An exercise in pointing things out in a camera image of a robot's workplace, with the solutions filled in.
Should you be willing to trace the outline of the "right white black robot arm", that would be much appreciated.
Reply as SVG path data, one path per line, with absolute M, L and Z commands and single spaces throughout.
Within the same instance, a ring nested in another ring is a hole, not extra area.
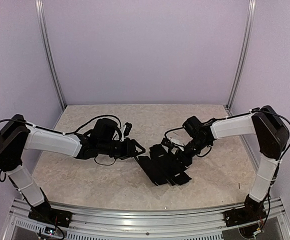
M 195 156 L 199 156 L 205 148 L 211 148 L 217 140 L 254 138 L 259 152 L 249 151 L 257 159 L 256 177 L 246 198 L 249 204 L 240 211 L 242 220 L 251 222 L 259 215 L 258 205 L 269 195 L 282 160 L 290 149 L 290 120 L 270 105 L 265 105 L 246 113 L 211 118 L 205 122 L 192 116 L 183 123 L 182 129 L 191 139 L 185 145 L 178 145 L 175 155 L 185 166 L 191 165 Z

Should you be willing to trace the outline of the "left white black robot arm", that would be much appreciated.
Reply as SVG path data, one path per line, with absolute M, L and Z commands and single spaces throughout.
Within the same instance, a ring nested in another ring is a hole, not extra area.
M 28 122 L 20 114 L 0 120 L 0 171 L 5 173 L 34 212 L 48 223 L 55 217 L 43 191 L 23 166 L 24 150 L 39 150 L 78 160 L 105 155 L 125 160 L 145 153 L 145 148 L 129 138 L 132 124 L 122 124 L 114 115 L 96 116 L 72 132 L 61 132 Z

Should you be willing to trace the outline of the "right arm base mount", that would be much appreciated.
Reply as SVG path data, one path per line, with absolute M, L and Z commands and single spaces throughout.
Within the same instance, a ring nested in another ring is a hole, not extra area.
M 264 201 L 264 199 L 260 202 L 255 201 L 247 195 L 243 207 L 233 208 L 223 213 L 226 227 L 243 225 L 261 219 L 264 220 L 267 217 Z

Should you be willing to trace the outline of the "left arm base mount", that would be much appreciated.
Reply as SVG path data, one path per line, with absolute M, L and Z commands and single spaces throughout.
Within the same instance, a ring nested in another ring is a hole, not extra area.
M 38 206 L 30 207 L 28 218 L 57 227 L 68 228 L 72 219 L 72 212 L 52 208 L 49 202 L 45 201 Z

